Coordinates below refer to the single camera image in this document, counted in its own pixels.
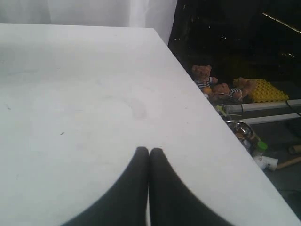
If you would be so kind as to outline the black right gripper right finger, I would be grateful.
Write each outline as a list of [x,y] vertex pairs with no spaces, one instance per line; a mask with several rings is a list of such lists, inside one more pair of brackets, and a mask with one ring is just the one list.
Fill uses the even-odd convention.
[[150,152],[149,202],[152,226],[230,226],[178,177],[162,149]]

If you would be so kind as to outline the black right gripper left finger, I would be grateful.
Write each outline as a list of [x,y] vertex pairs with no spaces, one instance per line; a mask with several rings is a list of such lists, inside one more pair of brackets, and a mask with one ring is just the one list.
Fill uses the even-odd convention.
[[138,147],[118,180],[93,205],[65,226],[145,226],[149,151]]

